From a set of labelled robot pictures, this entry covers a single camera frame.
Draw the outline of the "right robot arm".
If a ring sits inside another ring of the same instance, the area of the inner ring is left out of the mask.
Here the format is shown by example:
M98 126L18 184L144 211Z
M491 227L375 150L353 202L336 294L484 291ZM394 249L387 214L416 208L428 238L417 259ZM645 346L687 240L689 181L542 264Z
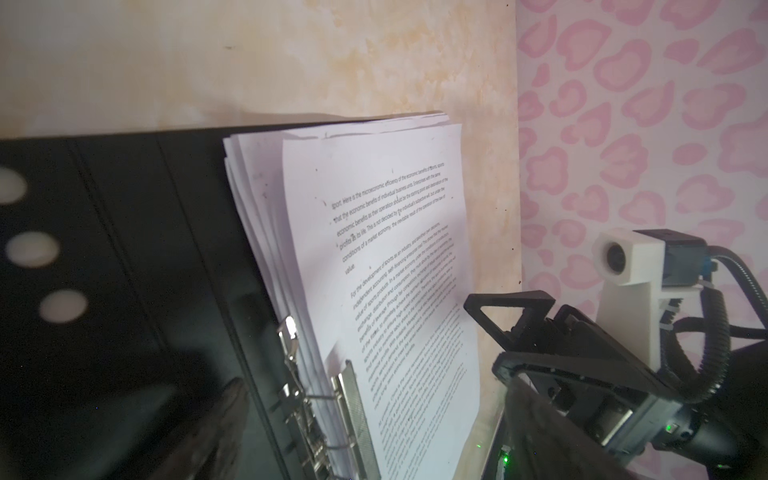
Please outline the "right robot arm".
M730 325L721 292L703 314L662 316L650 367L580 310L548 293L472 294L467 313L500 346L513 479L626 479L647 447L713 479L767 475L767 335Z

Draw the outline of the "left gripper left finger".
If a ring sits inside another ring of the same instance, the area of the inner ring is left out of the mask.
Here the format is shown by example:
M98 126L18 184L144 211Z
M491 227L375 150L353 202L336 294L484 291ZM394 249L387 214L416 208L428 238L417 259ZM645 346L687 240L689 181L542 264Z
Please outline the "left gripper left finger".
M167 435L153 452L145 479L234 479L249 413L244 380L221 393Z

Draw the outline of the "metal folder clip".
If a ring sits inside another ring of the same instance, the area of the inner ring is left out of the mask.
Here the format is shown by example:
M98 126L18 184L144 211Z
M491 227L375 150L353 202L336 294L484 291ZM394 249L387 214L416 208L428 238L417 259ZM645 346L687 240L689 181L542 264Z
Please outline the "metal folder clip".
M276 329L285 381L278 395L286 410L301 469L308 479L380 479L357 372L347 360L337 373L314 380L295 319Z

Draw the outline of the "printed sheet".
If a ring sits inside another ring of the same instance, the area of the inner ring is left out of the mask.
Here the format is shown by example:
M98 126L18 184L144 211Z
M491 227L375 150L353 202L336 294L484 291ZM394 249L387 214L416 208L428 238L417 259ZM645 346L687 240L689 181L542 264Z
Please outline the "printed sheet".
M319 354L353 366L386 479L452 478L479 411L461 134L445 124L283 145Z
M285 200L284 141L378 134L448 121L445 113L437 112L300 127L276 126L265 132L248 131L225 138L225 170L238 215L279 323L288 315L296 321L303 340L301 347L306 350L302 359L311 367L314 380L324 380L337 370L327 371L323 365L303 297Z

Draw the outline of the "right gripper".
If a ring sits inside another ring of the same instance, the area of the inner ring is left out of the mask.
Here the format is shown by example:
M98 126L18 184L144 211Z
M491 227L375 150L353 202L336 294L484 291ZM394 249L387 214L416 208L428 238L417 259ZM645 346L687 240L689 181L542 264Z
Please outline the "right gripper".
M464 310L501 349L493 375L524 392L545 412L620 465L647 445L686 448L698 432L694 410L633 354L578 309L548 314L555 299L542 290L474 293Z

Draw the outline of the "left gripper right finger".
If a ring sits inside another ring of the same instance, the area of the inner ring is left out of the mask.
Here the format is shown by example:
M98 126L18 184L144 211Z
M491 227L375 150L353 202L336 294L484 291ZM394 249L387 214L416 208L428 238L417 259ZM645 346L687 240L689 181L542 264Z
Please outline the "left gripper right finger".
M629 479L654 439L654 383L590 374L497 374L504 413L484 479Z

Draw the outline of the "black A4 clip folder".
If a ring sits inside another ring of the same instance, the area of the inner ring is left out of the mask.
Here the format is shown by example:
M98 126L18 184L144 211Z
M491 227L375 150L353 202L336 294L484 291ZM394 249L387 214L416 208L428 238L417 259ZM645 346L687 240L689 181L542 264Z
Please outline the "black A4 clip folder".
M234 378L234 479L308 479L279 321L225 170L233 127L5 140L1 475L145 479Z

